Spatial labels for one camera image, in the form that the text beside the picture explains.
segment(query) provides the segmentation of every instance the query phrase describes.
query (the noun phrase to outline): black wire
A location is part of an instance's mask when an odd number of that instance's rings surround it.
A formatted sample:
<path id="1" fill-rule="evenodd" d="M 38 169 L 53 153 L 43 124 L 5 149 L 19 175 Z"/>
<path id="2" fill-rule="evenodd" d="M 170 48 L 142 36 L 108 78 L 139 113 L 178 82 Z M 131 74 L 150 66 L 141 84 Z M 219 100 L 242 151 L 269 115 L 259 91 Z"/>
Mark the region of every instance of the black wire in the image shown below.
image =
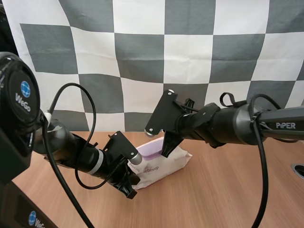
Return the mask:
<path id="1" fill-rule="evenodd" d="M 282 109 L 281 106 L 277 102 L 275 102 L 271 97 L 269 97 L 265 94 L 257 94 L 254 97 L 252 97 L 251 100 L 254 99 L 254 101 L 255 101 L 259 97 L 262 97 L 262 98 L 268 100 L 276 109 Z M 250 104 L 249 104 L 249 114 L 250 114 L 250 116 L 253 116 L 254 101 L 253 101 L 253 103 L 250 102 Z M 280 142 L 284 142 L 284 143 L 295 143 L 295 142 L 298 141 L 298 140 L 277 139 L 277 138 L 274 138 L 274 139 L 278 140 Z"/>
<path id="2" fill-rule="evenodd" d="M 269 96 L 265 95 L 265 94 L 257 94 L 254 95 L 252 97 L 252 99 L 250 100 L 249 103 L 249 116 L 250 119 L 253 120 L 254 117 L 254 103 L 256 101 L 257 98 L 262 97 L 266 100 L 268 100 L 270 103 L 272 103 L 274 105 L 274 107 L 276 107 L 277 109 L 280 109 L 281 107 Z M 261 159 L 261 166 L 262 166 L 262 178 L 263 178 L 263 191 L 262 191 L 262 199 L 261 199 L 261 204 L 260 204 L 260 208 L 258 210 L 256 219 L 252 225 L 252 228 L 257 228 L 261 221 L 262 218 L 264 216 L 265 210 L 266 210 L 266 205 L 267 205 L 267 200 L 268 200 L 268 170 L 267 170 L 267 162 L 266 162 L 266 156 L 265 156 L 265 150 L 264 150 L 264 146 L 263 146 L 263 142 L 261 139 L 261 135 L 257 126 L 257 122 L 254 120 L 252 123 L 252 127 L 254 130 L 254 133 L 256 135 L 256 140 L 257 140 L 257 146 L 259 148 L 259 152 L 260 152 L 260 159 Z"/>
<path id="3" fill-rule="evenodd" d="M 288 139 L 276 139 L 276 138 L 274 139 L 284 143 L 295 143 L 298 141 L 298 140 L 288 140 Z"/>
<path id="4" fill-rule="evenodd" d="M 265 210 L 266 210 L 266 205 L 267 205 L 267 200 L 268 200 L 268 170 L 267 170 L 267 162 L 266 162 L 266 156 L 265 156 L 265 150 L 264 146 L 261 140 L 261 135 L 259 133 L 259 130 L 257 128 L 257 123 L 254 121 L 253 122 L 253 129 L 256 134 L 256 140 L 257 140 L 257 146 L 260 152 L 260 159 L 261 159 L 261 166 L 262 166 L 262 177 L 263 177 L 263 191 L 262 191 L 262 199 L 261 199 L 261 204 L 260 208 L 258 210 L 256 219 L 252 225 L 252 228 L 257 228 L 264 216 Z"/>
<path id="5" fill-rule="evenodd" d="M 76 83 L 68 83 L 68 84 L 65 84 L 63 85 L 59 90 L 58 92 L 56 93 L 55 97 L 54 97 L 54 100 L 50 106 L 50 109 L 49 109 L 49 112 L 52 114 L 54 109 L 55 109 L 55 106 L 56 106 L 56 103 L 62 93 L 62 91 L 64 89 L 66 89 L 67 87 L 69 86 L 76 86 L 78 88 L 80 88 L 82 91 L 84 91 L 84 93 L 87 95 L 87 97 L 89 98 L 89 101 L 92 105 L 92 109 L 93 109 L 93 125 L 92 125 L 92 129 L 91 129 L 91 132 L 90 132 L 90 135 L 87 139 L 87 141 L 85 142 L 81 152 L 76 156 L 76 165 L 75 165 L 75 177 L 76 177 L 76 180 L 77 182 L 79 183 L 79 185 L 85 189 L 88 189 L 88 190 L 94 190 L 94 189 L 98 189 L 100 187 L 102 187 L 105 183 L 107 183 L 107 181 L 111 178 L 111 176 L 113 175 L 113 173 L 117 170 L 117 168 L 121 165 L 120 163 L 113 169 L 113 171 L 111 173 L 109 173 L 109 175 L 105 178 L 105 180 L 96 185 L 96 186 L 87 186 L 85 185 L 81 180 L 80 180 L 80 177 L 79 177 L 79 174 L 78 174 L 78 166 L 79 166 L 79 162 L 80 162 L 80 157 L 82 155 L 82 153 L 85 151 L 87 145 L 89 144 L 89 142 L 91 141 L 91 138 L 93 136 L 93 133 L 94 133 L 94 130 L 95 130 L 95 125 L 96 125 L 96 107 L 95 107 L 95 104 L 94 104 L 94 101 L 92 99 L 92 97 L 90 96 L 89 92 L 83 88 L 81 85 L 79 84 L 76 84 Z"/>
<path id="6" fill-rule="evenodd" d="M 43 141 L 44 145 L 46 147 L 46 152 L 47 152 L 47 158 L 49 160 L 49 163 L 52 166 L 52 169 L 54 170 L 55 175 L 57 176 L 61 186 L 63 187 L 64 191 L 66 192 L 67 196 L 71 200 L 72 204 L 74 205 L 75 209 L 77 210 L 78 214 L 82 218 L 82 220 L 85 222 L 87 227 L 89 228 L 94 228 L 93 224 L 89 220 L 89 218 L 86 216 L 85 212 L 82 210 L 81 206 L 79 205 L 78 201 L 76 200 L 75 196 L 73 195 L 71 189 L 67 185 L 64 177 L 62 176 L 59 168 L 57 167 L 57 164 L 54 160 L 53 154 L 50 152 L 50 147 L 49 147 L 49 141 L 48 141 L 48 122 L 45 120 L 43 127 L 42 127 L 42 132 L 43 132 Z"/>
<path id="7" fill-rule="evenodd" d="M 79 183 L 82 187 L 84 187 L 85 189 L 89 189 L 89 190 L 94 190 L 94 189 L 98 189 L 100 187 L 102 187 L 105 183 L 108 182 L 108 180 L 111 178 L 111 176 L 113 175 L 113 173 L 125 162 L 125 159 L 121 160 L 116 167 L 109 173 L 109 175 L 107 175 L 107 177 L 104 179 L 104 181 L 102 183 L 100 183 L 99 185 L 96 186 L 86 186 L 83 183 Z"/>
<path id="8" fill-rule="evenodd" d="M 190 108 L 190 107 L 188 107 L 188 106 L 185 106 L 185 105 L 181 105 L 183 108 L 186 108 L 186 109 L 189 109 L 189 110 L 191 110 L 191 111 L 194 111 L 194 112 L 198 112 L 198 110 L 197 109 L 195 109 L 195 108 Z"/>

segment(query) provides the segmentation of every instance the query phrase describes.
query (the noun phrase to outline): gray square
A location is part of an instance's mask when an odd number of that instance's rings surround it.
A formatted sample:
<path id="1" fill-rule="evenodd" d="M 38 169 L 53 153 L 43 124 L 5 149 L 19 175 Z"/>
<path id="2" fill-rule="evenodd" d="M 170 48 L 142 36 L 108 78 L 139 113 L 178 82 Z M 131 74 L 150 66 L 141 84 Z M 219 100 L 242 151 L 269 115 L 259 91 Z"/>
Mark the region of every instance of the gray square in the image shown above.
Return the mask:
<path id="1" fill-rule="evenodd" d="M 78 73 L 73 37 L 69 26 L 20 25 L 37 72 Z"/>
<path id="2" fill-rule="evenodd" d="M 69 131 L 89 131 L 85 113 L 54 110 L 52 119 L 59 120 Z"/>
<path id="3" fill-rule="evenodd" d="M 112 0 L 59 0 L 71 26 L 91 32 L 114 32 Z"/>
<path id="4" fill-rule="evenodd" d="M 126 132 L 143 132 L 152 113 L 125 113 L 124 128 Z"/>
<path id="5" fill-rule="evenodd" d="M 185 103 L 190 98 L 194 103 L 194 108 L 201 109 L 205 104 L 208 84 L 164 84 L 163 90 L 173 90 L 177 96 L 177 101 Z"/>
<path id="6" fill-rule="evenodd" d="M 166 0 L 165 34 L 212 35 L 215 0 Z"/>
<path id="7" fill-rule="evenodd" d="M 124 99 L 120 77 L 100 74 L 80 74 L 79 83 L 91 95 L 97 113 L 123 113 Z M 81 91 L 86 113 L 92 113 L 92 106 L 86 94 Z"/>
<path id="8" fill-rule="evenodd" d="M 144 82 L 163 82 L 164 35 L 115 33 L 120 76 Z"/>
<path id="9" fill-rule="evenodd" d="M 247 101 L 255 94 L 266 94 L 285 108 L 295 81 L 251 81 Z M 256 100 L 256 105 L 264 109 L 274 109 L 273 105 L 263 98 Z"/>
<path id="10" fill-rule="evenodd" d="M 250 81 L 264 34 L 213 36 L 210 83 Z"/>
<path id="11" fill-rule="evenodd" d="M 303 0 L 270 0 L 266 33 L 303 31 Z"/>
<path id="12" fill-rule="evenodd" d="M 304 62 L 302 64 L 302 68 L 300 70 L 300 73 L 299 73 L 297 81 L 300 81 L 300 80 L 304 80 Z"/>

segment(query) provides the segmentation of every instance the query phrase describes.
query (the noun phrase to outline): cloth backdrop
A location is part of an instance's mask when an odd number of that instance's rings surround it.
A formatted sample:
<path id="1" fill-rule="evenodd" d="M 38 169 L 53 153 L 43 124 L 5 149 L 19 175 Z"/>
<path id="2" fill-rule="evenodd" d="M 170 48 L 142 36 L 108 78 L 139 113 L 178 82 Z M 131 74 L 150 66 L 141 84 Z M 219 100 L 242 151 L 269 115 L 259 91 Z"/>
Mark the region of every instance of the cloth backdrop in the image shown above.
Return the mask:
<path id="1" fill-rule="evenodd" d="M 41 109 L 75 82 L 91 94 L 96 130 L 142 131 L 164 90 L 195 108 L 270 95 L 303 105 L 303 0 L 3 0 L 20 57 L 38 81 Z M 271 108 L 266 101 L 259 101 Z M 68 88 L 53 115 L 89 131 L 93 114 Z"/>

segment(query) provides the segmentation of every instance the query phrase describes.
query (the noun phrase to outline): wooden tabletop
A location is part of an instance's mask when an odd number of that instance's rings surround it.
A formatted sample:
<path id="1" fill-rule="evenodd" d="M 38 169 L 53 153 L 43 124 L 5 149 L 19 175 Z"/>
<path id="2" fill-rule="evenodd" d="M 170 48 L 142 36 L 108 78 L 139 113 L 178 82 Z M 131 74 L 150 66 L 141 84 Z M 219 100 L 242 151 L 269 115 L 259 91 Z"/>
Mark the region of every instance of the wooden tabletop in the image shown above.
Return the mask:
<path id="1" fill-rule="evenodd" d="M 95 133 L 91 142 L 102 147 L 108 134 Z M 134 146 L 152 140 L 143 133 L 125 136 Z M 304 180 L 296 176 L 291 164 L 304 163 L 304 144 L 267 139 L 264 145 L 270 186 L 260 227 L 302 228 Z M 250 228 L 262 193 L 257 147 L 227 144 L 212 149 L 202 141 L 188 140 L 180 146 L 193 154 L 186 167 L 138 190 L 132 200 L 109 184 L 97 190 L 83 189 L 73 170 L 60 170 L 96 228 Z M 83 173 L 80 177 L 87 185 L 101 182 Z M 58 227 L 85 227 L 41 155 L 33 153 L 30 168 L 14 182 Z"/>

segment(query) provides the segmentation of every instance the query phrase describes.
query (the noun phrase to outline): blue globe logo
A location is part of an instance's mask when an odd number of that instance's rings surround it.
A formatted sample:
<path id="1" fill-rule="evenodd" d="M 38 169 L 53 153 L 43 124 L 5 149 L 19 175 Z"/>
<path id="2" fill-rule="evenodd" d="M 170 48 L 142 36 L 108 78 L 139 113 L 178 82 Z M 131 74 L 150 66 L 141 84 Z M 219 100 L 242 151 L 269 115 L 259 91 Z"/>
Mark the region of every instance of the blue globe logo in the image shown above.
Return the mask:
<path id="1" fill-rule="evenodd" d="M 33 226 L 35 221 L 36 221 L 36 212 L 35 211 L 32 211 L 30 214 L 29 214 L 29 217 L 28 217 L 28 223 L 30 226 Z"/>
<path id="2" fill-rule="evenodd" d="M 21 92 L 26 98 L 30 96 L 30 87 L 26 81 L 21 82 Z"/>

